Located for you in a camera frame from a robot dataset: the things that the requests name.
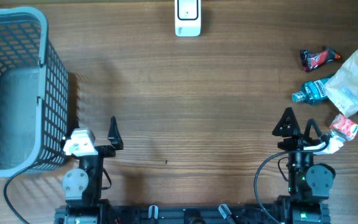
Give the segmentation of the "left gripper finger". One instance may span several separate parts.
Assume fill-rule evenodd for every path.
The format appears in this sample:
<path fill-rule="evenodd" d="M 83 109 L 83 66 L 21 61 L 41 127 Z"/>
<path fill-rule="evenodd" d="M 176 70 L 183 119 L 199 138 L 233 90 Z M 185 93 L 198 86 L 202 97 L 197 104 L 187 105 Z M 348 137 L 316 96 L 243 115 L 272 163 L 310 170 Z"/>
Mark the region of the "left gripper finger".
<path fill-rule="evenodd" d="M 71 138 L 71 135 L 72 133 L 74 132 L 75 129 L 78 129 L 80 126 L 79 126 L 79 121 L 76 119 L 72 122 L 69 130 L 67 131 L 66 135 L 64 135 L 62 137 L 62 140 L 67 140 L 67 139 L 70 139 Z"/>
<path fill-rule="evenodd" d="M 112 147 L 115 150 L 123 150 L 124 143 L 122 141 L 122 137 L 119 133 L 116 117 L 111 117 L 109 132 L 108 132 L 108 140 L 110 141 Z"/>

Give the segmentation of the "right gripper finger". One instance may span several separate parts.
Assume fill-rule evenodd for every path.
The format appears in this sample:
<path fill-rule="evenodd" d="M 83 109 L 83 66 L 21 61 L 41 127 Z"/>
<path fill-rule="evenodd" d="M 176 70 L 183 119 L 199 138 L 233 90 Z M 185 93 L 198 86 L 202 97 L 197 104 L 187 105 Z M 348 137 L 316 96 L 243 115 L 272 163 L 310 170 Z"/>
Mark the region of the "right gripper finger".
<path fill-rule="evenodd" d="M 303 133 L 305 139 L 311 139 L 310 138 L 311 128 L 314 129 L 314 131 L 315 131 L 315 133 L 316 133 L 318 138 L 320 138 L 323 135 L 323 133 L 321 132 L 320 128 L 318 127 L 315 119 L 311 118 L 311 119 L 308 120 L 308 122 L 306 124 L 306 127 L 305 127 L 305 131 Z"/>
<path fill-rule="evenodd" d="M 282 117 L 273 129 L 272 134 L 274 136 L 280 136 L 283 138 L 297 136 L 301 133 L 298 121 L 292 107 L 287 107 L 283 112 Z"/>

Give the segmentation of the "small red packet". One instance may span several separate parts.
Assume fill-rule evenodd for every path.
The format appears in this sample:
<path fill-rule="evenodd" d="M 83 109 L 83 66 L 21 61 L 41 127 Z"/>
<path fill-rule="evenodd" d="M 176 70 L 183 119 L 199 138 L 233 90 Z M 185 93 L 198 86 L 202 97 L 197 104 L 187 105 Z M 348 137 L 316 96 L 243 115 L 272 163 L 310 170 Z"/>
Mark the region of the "small red packet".
<path fill-rule="evenodd" d="M 358 133 L 358 124 L 343 114 L 339 114 L 334 118 L 330 128 L 342 134 L 348 141 L 353 140 Z"/>

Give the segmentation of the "blue mouthwash bottle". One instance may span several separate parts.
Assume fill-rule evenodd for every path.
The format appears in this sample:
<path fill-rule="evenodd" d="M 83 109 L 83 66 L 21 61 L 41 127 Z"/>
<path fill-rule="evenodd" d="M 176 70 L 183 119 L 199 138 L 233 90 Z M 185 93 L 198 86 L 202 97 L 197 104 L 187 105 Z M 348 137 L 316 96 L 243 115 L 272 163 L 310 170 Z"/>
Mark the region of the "blue mouthwash bottle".
<path fill-rule="evenodd" d="M 300 91 L 292 94 L 291 99 L 294 103 L 306 102 L 309 105 L 317 105 L 324 100 L 328 99 L 324 85 L 334 75 L 331 74 L 327 77 L 315 81 L 308 81 L 302 84 Z"/>

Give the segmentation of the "white box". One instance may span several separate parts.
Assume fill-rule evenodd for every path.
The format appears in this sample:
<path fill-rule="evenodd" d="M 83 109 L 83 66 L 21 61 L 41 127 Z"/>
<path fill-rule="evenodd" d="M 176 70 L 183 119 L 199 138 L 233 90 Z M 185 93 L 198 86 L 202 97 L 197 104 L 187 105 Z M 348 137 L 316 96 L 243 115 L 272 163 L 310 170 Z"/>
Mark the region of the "white box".
<path fill-rule="evenodd" d="M 341 65 L 324 88 L 329 100 L 344 116 L 358 112 L 358 50 Z"/>

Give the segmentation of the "clear bag with printed card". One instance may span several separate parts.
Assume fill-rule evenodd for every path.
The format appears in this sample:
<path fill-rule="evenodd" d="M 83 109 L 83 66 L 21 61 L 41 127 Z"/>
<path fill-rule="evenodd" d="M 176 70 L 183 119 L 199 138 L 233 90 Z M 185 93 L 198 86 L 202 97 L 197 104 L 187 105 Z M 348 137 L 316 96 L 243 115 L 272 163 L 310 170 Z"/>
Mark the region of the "clear bag with printed card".
<path fill-rule="evenodd" d="M 328 46 L 323 46 L 323 51 L 320 53 L 313 53 L 309 50 L 300 50 L 301 64 L 306 72 L 315 70 L 328 62 L 341 59 L 342 56 Z"/>

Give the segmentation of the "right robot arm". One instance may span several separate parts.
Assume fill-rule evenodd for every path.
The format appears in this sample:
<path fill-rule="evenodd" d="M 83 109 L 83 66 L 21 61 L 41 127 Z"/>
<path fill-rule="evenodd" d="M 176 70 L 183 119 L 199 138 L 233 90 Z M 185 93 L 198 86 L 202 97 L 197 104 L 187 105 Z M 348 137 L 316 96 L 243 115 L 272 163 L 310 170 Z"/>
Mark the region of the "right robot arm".
<path fill-rule="evenodd" d="M 328 147 L 330 134 L 323 134 L 314 119 L 309 119 L 302 132 L 291 107 L 273 129 L 274 136 L 283 141 L 278 148 L 288 154 L 288 196 L 279 196 L 274 205 L 274 214 L 279 223 L 330 224 L 328 205 L 329 191 L 336 176 L 327 164 L 313 161 L 314 150 Z"/>

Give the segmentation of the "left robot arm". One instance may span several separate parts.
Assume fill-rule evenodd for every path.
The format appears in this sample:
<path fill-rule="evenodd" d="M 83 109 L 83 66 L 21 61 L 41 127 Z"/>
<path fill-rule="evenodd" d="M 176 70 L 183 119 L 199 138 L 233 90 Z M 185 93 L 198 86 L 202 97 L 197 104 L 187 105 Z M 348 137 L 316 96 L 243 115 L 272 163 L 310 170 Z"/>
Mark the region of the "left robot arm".
<path fill-rule="evenodd" d="M 78 159 L 79 166 L 63 176 L 62 189 L 67 205 L 55 211 L 55 223 L 114 223 L 109 200 L 101 198 L 101 192 L 111 188 L 103 186 L 103 177 L 112 182 L 104 168 L 104 159 L 115 157 L 116 151 L 124 148 L 114 116 L 109 125 L 108 141 L 107 145 L 96 146 L 92 130 L 80 128 L 78 123 L 63 137 L 65 155 Z"/>

